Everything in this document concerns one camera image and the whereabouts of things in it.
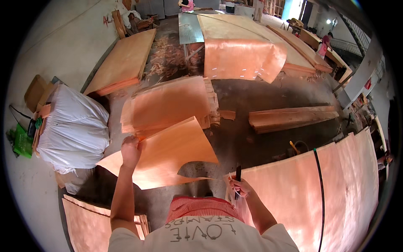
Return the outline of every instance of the white cloth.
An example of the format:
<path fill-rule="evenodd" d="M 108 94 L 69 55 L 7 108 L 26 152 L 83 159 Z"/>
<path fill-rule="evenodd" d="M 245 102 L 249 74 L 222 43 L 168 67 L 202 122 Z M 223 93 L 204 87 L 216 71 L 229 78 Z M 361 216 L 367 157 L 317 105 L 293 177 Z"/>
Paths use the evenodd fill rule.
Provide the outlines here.
<path fill-rule="evenodd" d="M 225 6 L 235 7 L 235 3 L 233 3 L 233 2 L 225 2 Z"/>
<path fill-rule="evenodd" d="M 283 224 L 262 235 L 233 217 L 186 216 L 169 222 L 141 241 L 126 228 L 117 228 L 109 239 L 108 252 L 137 251 L 298 251 Z"/>

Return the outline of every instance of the concrete floor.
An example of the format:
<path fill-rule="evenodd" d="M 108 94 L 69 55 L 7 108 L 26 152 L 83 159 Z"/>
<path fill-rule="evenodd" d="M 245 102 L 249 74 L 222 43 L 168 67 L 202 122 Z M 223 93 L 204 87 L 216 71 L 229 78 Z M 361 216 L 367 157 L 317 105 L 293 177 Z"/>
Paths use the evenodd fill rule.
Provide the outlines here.
<path fill-rule="evenodd" d="M 156 39 L 167 34 L 174 40 L 178 39 L 177 24 L 177 18 L 162 20 Z M 162 81 L 186 74 L 188 74 L 186 70 L 183 70 Z M 140 85 L 116 91 L 106 97 L 110 109 L 108 122 L 110 145 L 105 150 L 105 156 L 119 151 L 122 140 L 130 135 L 122 134 L 120 130 L 120 113 L 125 100 L 132 92 L 151 86 L 158 80 L 158 76 L 151 76 L 149 80 L 143 79 Z M 248 113 L 256 110 L 317 105 L 333 105 L 340 109 L 332 94 L 332 88 L 337 86 L 337 82 L 329 76 L 319 79 L 316 83 L 300 78 L 278 77 L 271 84 L 259 80 L 239 79 L 213 80 L 212 84 L 218 96 L 220 109 L 236 111 L 234 121 L 221 119 L 219 127 L 212 126 L 204 130 L 220 164 L 191 162 L 185 164 L 179 174 L 188 177 L 206 176 L 215 180 L 149 190 L 140 190 L 134 185 L 135 211 L 147 214 L 151 230 L 164 225 L 174 195 L 204 196 L 207 191 L 211 191 L 215 197 L 224 198 L 225 183 L 221 180 L 225 174 L 235 171 L 237 163 L 244 169 L 273 162 L 272 156 L 283 154 L 290 148 L 290 140 L 304 141 L 310 150 L 320 147 L 337 135 L 339 126 L 343 123 L 339 117 L 306 127 L 257 135 L 248 122 Z M 83 186 L 78 197 L 110 207 L 116 180 L 117 177 L 109 171 L 96 167 L 94 176 Z"/>

